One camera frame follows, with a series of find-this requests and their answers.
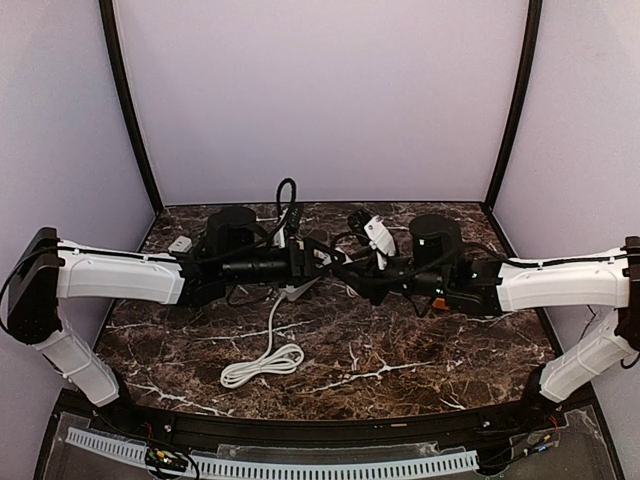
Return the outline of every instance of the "black mount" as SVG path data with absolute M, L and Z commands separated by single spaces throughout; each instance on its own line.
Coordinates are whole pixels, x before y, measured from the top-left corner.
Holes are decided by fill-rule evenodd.
M 56 229 L 41 228 L 20 257 L 18 264 L 24 263 L 9 284 L 7 330 L 26 345 L 44 342 L 53 332 L 62 330 L 56 297 L 61 260 L 54 250 L 24 261 L 38 250 L 57 245 Z
M 629 278 L 629 306 L 618 310 L 615 334 L 640 351 L 640 237 L 627 237 L 622 250 L 627 252 L 629 262 L 629 268 L 623 272 Z

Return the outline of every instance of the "marble tabletop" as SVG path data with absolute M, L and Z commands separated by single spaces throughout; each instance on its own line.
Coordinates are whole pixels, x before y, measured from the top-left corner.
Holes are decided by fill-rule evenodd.
M 274 224 L 272 204 L 250 206 L 265 228 Z M 301 234 L 315 231 L 329 240 L 348 230 L 347 215 L 361 207 L 385 219 L 404 254 L 411 250 L 406 226 L 424 213 L 449 216 L 460 222 L 464 240 L 502 250 L 475 203 L 307 204 Z M 197 237 L 220 208 L 168 207 L 142 251 L 166 251 L 180 235 Z M 264 286 L 238 288 L 233 301 L 268 292 Z M 275 298 L 244 307 L 218 300 L 202 308 L 120 300 L 96 351 L 124 376 L 141 405 L 287 420 L 404 417 L 508 402 L 519 398 L 533 367 L 553 358 L 534 311 L 492 319 L 433 311 L 417 318 L 400 295 L 373 307 L 327 277 L 275 315 L 274 347 L 294 342 L 305 352 L 298 371 L 227 390 L 219 381 L 222 369 L 264 352 Z

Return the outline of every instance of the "coiled white cable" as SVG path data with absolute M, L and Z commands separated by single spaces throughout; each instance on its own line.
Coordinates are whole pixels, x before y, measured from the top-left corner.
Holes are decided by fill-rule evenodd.
M 294 343 L 280 347 L 273 355 L 269 355 L 273 347 L 273 317 L 276 314 L 278 305 L 280 305 L 285 298 L 284 295 L 278 297 L 269 314 L 269 346 L 266 352 L 257 360 L 233 363 L 225 368 L 220 374 L 220 383 L 223 387 L 241 387 L 261 373 L 288 375 L 295 372 L 302 363 L 304 360 L 304 352 Z

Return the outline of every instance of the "orange component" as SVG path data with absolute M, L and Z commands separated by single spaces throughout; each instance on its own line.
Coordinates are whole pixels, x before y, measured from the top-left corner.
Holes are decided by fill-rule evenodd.
M 447 302 L 445 301 L 444 298 L 436 298 L 435 301 L 432 304 L 433 308 L 437 308 L 438 310 L 451 310 L 448 306 L 447 306 Z

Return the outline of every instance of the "black vertical post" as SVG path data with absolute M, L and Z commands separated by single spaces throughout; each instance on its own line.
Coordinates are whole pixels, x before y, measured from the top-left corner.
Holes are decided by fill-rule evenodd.
M 520 123 L 520 115 L 524 99 L 527 95 L 527 87 L 529 86 L 529 77 L 531 75 L 531 66 L 533 65 L 533 56 L 536 50 L 536 40 L 538 39 L 538 27 L 540 25 L 540 15 L 542 14 L 542 0 L 530 0 L 529 12 L 527 14 L 527 24 L 524 30 L 524 41 L 522 42 L 522 52 L 520 53 L 520 65 L 518 66 L 518 74 L 516 76 L 516 84 L 513 89 L 513 97 L 511 99 L 511 107 L 505 125 L 502 143 L 496 166 L 491 177 L 491 184 L 487 191 L 484 204 L 489 210 L 493 210 L 500 194 L 500 187 L 504 180 L 513 142 L 518 131 Z
M 124 60 L 122 58 L 122 50 L 120 48 L 120 39 L 118 37 L 118 26 L 116 23 L 115 12 L 113 10 L 113 0 L 99 0 L 100 13 L 102 15 L 102 26 L 104 28 L 104 36 L 107 41 L 107 51 L 109 52 L 109 61 L 111 62 L 111 71 L 113 72 L 113 80 L 116 84 L 118 98 L 120 99 L 120 108 L 124 122 L 129 132 L 129 139 L 133 147 L 133 153 L 138 163 L 138 169 L 142 176 L 147 196 L 151 202 L 151 206 L 156 215 L 162 212 L 164 205 L 160 198 L 158 185 L 156 184 L 147 151 L 144 148 L 138 118 L 136 116 L 133 100 L 131 98 L 131 90 L 127 81 L 127 74 L 124 68 Z

